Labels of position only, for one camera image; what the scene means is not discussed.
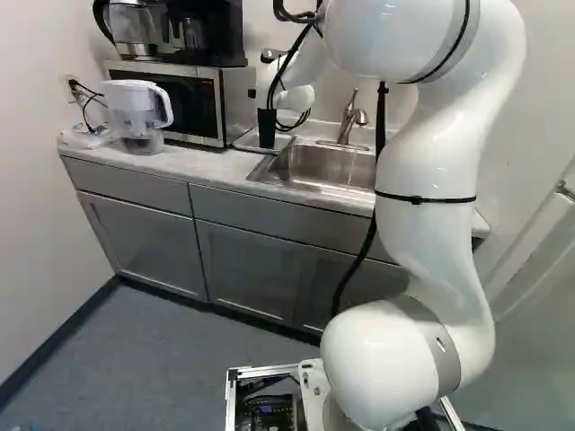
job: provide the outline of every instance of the black cable tie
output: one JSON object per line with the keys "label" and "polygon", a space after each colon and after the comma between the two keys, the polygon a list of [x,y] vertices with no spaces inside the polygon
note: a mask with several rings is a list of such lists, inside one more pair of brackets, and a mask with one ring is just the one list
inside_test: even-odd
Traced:
{"label": "black cable tie", "polygon": [[414,206],[420,206],[423,204],[469,204],[477,200],[477,196],[472,196],[470,198],[423,198],[421,196],[403,196],[394,195],[391,193],[383,193],[376,190],[376,195],[380,198],[387,198],[392,200],[401,200],[402,202],[408,202]]}

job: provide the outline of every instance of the electrical outlet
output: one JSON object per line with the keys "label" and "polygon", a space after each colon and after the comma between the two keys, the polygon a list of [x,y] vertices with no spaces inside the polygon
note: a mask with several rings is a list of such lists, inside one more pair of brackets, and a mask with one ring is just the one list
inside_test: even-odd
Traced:
{"label": "electrical outlet", "polygon": [[70,80],[76,79],[76,81],[78,81],[78,78],[76,78],[74,75],[60,75],[57,79],[60,81],[60,85],[62,86],[62,91],[64,92],[66,102],[70,104],[76,103],[77,94],[70,87]]}

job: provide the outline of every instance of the coffee maker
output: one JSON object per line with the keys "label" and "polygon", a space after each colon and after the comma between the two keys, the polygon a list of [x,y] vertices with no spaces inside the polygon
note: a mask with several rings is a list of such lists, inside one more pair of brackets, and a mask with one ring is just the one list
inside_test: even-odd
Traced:
{"label": "coffee maker", "polygon": [[94,0],[93,14],[122,59],[247,66],[242,0]]}

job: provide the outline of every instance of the baseboard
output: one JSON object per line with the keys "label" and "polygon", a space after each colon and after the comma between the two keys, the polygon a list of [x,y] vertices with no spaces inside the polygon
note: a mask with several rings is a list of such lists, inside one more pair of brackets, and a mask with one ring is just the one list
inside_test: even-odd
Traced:
{"label": "baseboard", "polygon": [[100,308],[119,285],[119,279],[112,277],[92,295],[70,318],[54,332],[49,339],[38,347],[34,353],[0,385],[0,411],[12,397],[29,381],[29,379],[54,355],[66,341]]}
{"label": "baseboard", "polygon": [[312,346],[319,347],[321,338],[317,335],[310,334],[307,332],[303,332],[302,330],[297,330],[294,328],[288,328],[282,325],[278,325],[277,323],[273,323],[271,321],[266,321],[264,319],[260,319],[255,316],[251,316],[249,314],[244,314],[242,312],[236,312],[229,308],[225,308],[221,305],[216,305],[213,303],[202,303],[200,301],[196,301],[192,298],[175,294],[173,292],[169,292],[167,290],[163,290],[160,287],[150,286],[145,283],[141,283],[139,281],[133,280],[131,278],[121,277],[121,282],[124,286],[131,287],[136,289],[140,292],[144,292],[149,295],[156,296],[158,298],[162,298],[166,301],[171,301],[173,303],[177,303],[179,305],[183,305],[185,307],[193,308],[194,310],[198,310],[201,312],[210,312],[212,314],[217,314],[218,316],[231,319],[233,321],[239,321],[241,323],[245,323],[246,325],[253,326],[260,330],[266,330],[269,332],[273,332],[278,334],[282,337],[286,337],[289,339],[294,339],[296,341],[300,341],[306,344],[310,344]]}

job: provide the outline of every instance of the drawer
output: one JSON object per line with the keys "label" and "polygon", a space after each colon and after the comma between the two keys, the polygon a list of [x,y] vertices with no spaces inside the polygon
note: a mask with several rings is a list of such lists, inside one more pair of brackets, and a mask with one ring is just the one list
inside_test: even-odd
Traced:
{"label": "drawer", "polygon": [[[370,223],[364,217],[193,184],[190,196],[198,219],[352,255],[358,254]],[[368,257],[392,261],[378,236]]]}
{"label": "drawer", "polygon": [[62,157],[79,190],[192,216],[187,183],[105,164]]}

